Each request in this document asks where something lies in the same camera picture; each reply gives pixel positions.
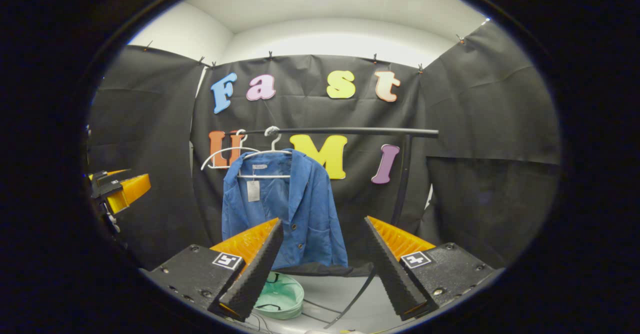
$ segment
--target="clothing label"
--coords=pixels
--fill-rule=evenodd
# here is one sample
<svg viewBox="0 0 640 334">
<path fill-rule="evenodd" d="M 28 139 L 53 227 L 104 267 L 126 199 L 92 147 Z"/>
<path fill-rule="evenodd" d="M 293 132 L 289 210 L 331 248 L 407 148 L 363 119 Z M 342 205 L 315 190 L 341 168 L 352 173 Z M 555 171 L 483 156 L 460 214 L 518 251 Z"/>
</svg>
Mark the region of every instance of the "clothing label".
<svg viewBox="0 0 640 334">
<path fill-rule="evenodd" d="M 249 202 L 260 200 L 260 181 L 252 180 L 246 182 L 246 197 Z"/>
</svg>

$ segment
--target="metal pole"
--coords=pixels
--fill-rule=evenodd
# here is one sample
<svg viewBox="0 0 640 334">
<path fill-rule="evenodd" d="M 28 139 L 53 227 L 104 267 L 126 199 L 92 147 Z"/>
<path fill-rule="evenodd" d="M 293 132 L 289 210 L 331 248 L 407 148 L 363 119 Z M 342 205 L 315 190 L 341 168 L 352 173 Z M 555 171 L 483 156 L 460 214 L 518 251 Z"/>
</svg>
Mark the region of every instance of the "metal pole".
<svg viewBox="0 0 640 334">
<path fill-rule="evenodd" d="M 398 225 L 400 215 L 402 215 L 402 208 L 405 205 L 405 197 L 407 196 L 412 139 L 413 136 L 411 134 L 406 134 L 402 138 L 402 172 L 400 172 L 400 187 L 398 188 L 398 195 L 395 198 L 395 207 L 393 208 L 393 216 L 391 217 L 391 225 L 393 226 Z"/>
<path fill-rule="evenodd" d="M 331 307 L 322 306 L 322 305 L 320 305 L 320 304 L 316 304 L 315 302 L 310 301 L 310 300 L 302 299 L 302 301 L 303 301 L 303 302 L 307 302 L 307 303 L 309 303 L 309 304 L 311 304 L 311 305 L 315 305 L 316 307 L 320 307 L 320 308 L 322 308 L 322 309 L 327 309 L 327 311 L 330 311 L 330 312 L 334 312 L 334 313 L 338 313 L 338 314 L 340 314 L 340 313 L 341 313 L 340 311 L 337 311 L 337 310 L 335 310 L 335 309 L 331 309 Z"/>
<path fill-rule="evenodd" d="M 249 130 L 244 134 L 265 133 L 264 130 Z M 411 134 L 414 137 L 438 138 L 439 131 L 434 129 L 411 129 L 409 127 L 296 127 L 279 129 L 278 133 L 291 134 L 368 134 L 379 136 L 395 136 Z"/>
<path fill-rule="evenodd" d="M 349 303 L 349 305 L 347 305 L 347 307 L 345 307 L 345 309 L 342 311 L 342 313 L 340 313 L 340 315 L 336 316 L 336 318 L 331 321 L 329 324 L 327 324 L 324 329 L 327 329 L 329 327 L 331 327 L 332 325 L 336 324 L 336 322 L 338 320 L 340 320 L 340 318 L 343 317 L 343 315 L 346 314 L 346 312 L 349 311 L 349 309 L 352 308 L 352 305 L 354 305 L 354 303 L 356 302 L 356 300 L 358 300 L 358 298 L 362 295 L 362 293 L 364 293 L 364 291 L 366 290 L 366 288 L 369 286 L 369 284 L 371 284 L 371 281 L 373 280 L 373 278 L 376 276 L 376 268 L 372 268 L 371 272 L 369 273 L 368 277 L 366 278 L 366 281 L 364 282 L 364 284 L 362 285 L 362 287 L 360 288 L 360 290 L 358 291 L 358 293 L 356 294 L 356 296 L 351 300 L 351 302 Z"/>
</svg>

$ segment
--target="jacket pocket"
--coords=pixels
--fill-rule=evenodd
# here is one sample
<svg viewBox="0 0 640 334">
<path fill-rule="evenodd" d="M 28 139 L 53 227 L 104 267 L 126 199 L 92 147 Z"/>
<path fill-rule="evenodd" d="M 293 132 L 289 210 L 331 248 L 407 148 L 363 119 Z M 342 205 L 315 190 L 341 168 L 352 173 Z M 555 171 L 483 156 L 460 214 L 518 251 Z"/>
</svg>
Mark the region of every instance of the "jacket pocket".
<svg viewBox="0 0 640 334">
<path fill-rule="evenodd" d="M 308 227 L 306 233 L 306 244 L 304 245 L 303 263 L 322 263 L 330 266 L 331 257 L 331 232 L 327 230 L 316 230 Z"/>
</svg>

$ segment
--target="clothes hanger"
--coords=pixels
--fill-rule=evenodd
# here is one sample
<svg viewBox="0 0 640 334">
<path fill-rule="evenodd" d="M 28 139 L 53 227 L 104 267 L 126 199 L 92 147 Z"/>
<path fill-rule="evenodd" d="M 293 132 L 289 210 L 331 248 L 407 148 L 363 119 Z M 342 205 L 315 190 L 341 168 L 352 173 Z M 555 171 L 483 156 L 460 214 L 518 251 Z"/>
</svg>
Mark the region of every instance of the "clothes hanger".
<svg viewBox="0 0 640 334">
<path fill-rule="evenodd" d="M 246 130 L 245 129 L 238 129 L 238 131 L 235 132 L 235 135 L 238 136 L 242 132 L 246 132 Z M 244 134 L 244 138 L 240 139 L 239 146 L 227 147 L 225 149 L 220 149 L 217 152 L 214 152 L 213 154 L 208 156 L 208 158 L 205 159 L 204 163 L 202 163 L 202 166 L 200 167 L 200 170 L 204 170 L 204 166 L 211 160 L 211 158 L 213 158 L 216 154 L 221 153 L 221 152 L 226 152 L 228 150 L 234 150 L 234 149 L 240 149 L 240 150 L 245 149 L 245 150 L 253 150 L 254 152 L 260 152 L 258 149 L 254 149 L 252 147 L 243 147 L 242 146 L 242 143 L 244 143 L 248 138 L 249 138 L 249 134 Z M 211 165 L 211 164 L 207 165 L 207 167 L 209 167 L 211 169 L 228 169 L 228 168 L 231 168 L 230 165 L 217 167 L 217 166 L 214 166 L 214 165 Z"/>
<path fill-rule="evenodd" d="M 260 154 L 268 154 L 268 153 L 284 153 L 284 154 L 289 154 L 291 155 L 290 151 L 285 151 L 285 150 L 276 150 L 276 143 L 278 143 L 279 140 L 281 140 L 282 138 L 282 134 L 279 133 L 280 129 L 277 126 L 270 126 L 267 127 L 267 129 L 264 131 L 264 136 L 268 137 L 269 135 L 273 134 L 273 133 L 278 133 L 278 137 L 271 142 L 271 150 L 264 150 L 264 151 L 259 151 L 259 152 L 252 152 L 249 155 L 245 155 L 244 158 L 250 158 L 253 156 L 258 156 Z M 276 178 L 290 178 L 291 175 L 242 175 L 242 172 L 240 172 L 240 170 L 238 170 L 238 178 L 254 178 L 254 179 L 276 179 Z"/>
</svg>

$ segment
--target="laundry basket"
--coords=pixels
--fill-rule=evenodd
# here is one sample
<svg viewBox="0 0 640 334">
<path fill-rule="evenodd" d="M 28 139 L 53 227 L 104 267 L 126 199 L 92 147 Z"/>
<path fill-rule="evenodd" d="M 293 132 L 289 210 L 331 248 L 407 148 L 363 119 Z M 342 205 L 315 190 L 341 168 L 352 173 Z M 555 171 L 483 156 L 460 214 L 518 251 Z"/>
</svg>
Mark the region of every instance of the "laundry basket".
<svg viewBox="0 0 640 334">
<path fill-rule="evenodd" d="M 269 318 L 290 320 L 302 313 L 304 297 L 302 285 L 294 278 L 272 271 L 253 307 L 259 314 Z"/>
</svg>

